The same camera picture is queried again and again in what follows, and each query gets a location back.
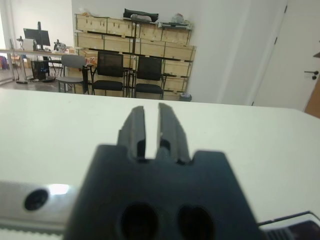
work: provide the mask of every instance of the chair backrest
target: chair backrest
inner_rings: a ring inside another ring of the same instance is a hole
[[[161,79],[162,59],[140,56],[136,77],[138,79],[155,80]]]
[[[99,51],[97,72],[98,75],[123,77],[124,56],[122,54]]]
[[[82,69],[86,65],[86,59],[84,56],[77,55],[62,55],[61,63],[68,68]]]

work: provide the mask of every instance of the white door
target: white door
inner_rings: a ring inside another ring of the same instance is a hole
[[[320,0],[289,0],[280,33],[254,106],[303,111],[320,71]]]

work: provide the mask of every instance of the black office chair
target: black office chair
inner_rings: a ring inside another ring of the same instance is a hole
[[[124,56],[122,54],[98,52],[98,62],[95,71],[98,75],[119,77],[123,78],[123,83],[119,81],[98,80],[94,82],[92,77],[92,94],[95,94],[95,89],[109,90],[109,91],[122,91],[122,96],[125,95],[125,69],[124,69]]]
[[[161,73],[162,59],[140,56],[138,60],[138,69],[135,74],[135,91],[134,97],[137,93],[160,94],[160,98],[164,98],[165,81]],[[138,79],[160,81],[161,86],[155,84],[138,83]]]

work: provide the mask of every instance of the trash bin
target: trash bin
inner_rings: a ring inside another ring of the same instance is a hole
[[[182,102],[191,102],[191,100],[192,100],[191,94],[189,94],[189,93],[182,93],[182,94],[180,94],[179,101],[182,101]]]

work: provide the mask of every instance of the white table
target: white table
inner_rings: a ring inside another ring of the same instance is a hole
[[[0,89],[0,180],[81,186],[96,146],[116,144],[136,106],[154,158],[159,102],[173,107],[192,156],[226,153],[257,222],[320,217],[320,119],[292,109]]]

